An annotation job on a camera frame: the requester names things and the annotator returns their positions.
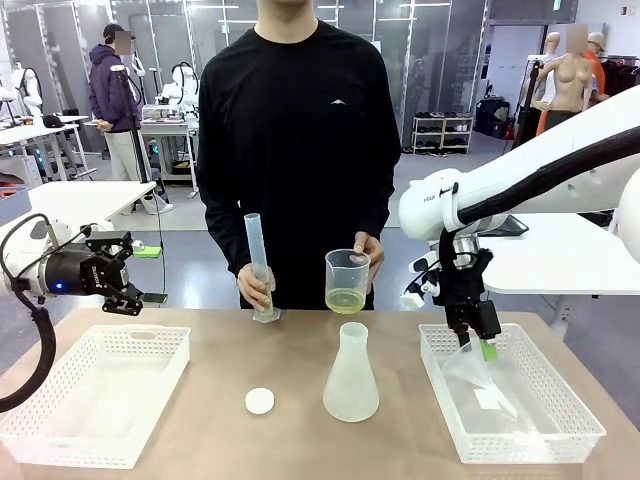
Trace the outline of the person's right hand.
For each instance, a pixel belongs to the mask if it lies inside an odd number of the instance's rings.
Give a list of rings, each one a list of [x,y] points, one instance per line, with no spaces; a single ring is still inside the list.
[[[238,272],[237,287],[244,300],[246,300],[254,310],[266,313],[273,308],[271,294],[276,289],[275,279],[270,268],[267,268],[268,279],[262,281],[258,279],[253,271],[253,265],[248,263]]]

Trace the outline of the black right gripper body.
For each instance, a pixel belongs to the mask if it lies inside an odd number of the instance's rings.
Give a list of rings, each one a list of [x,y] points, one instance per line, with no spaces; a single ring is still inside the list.
[[[458,268],[455,251],[439,255],[440,293],[434,297],[434,304],[445,309],[448,321],[479,320],[480,296],[485,291],[482,275],[493,257],[491,250],[481,248],[471,254],[470,264]]]

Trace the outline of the person's left hand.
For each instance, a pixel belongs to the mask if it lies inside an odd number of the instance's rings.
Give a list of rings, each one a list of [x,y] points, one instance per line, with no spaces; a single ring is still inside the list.
[[[384,262],[384,248],[381,242],[366,232],[359,231],[355,235],[354,251],[358,254],[366,254],[369,257],[369,273],[367,279],[367,293],[373,287],[374,279]]]

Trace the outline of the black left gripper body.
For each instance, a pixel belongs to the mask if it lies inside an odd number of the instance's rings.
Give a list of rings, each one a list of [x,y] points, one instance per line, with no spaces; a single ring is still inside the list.
[[[86,248],[63,249],[52,254],[46,262],[44,278],[49,292],[57,295],[105,296],[129,285],[121,258]]]

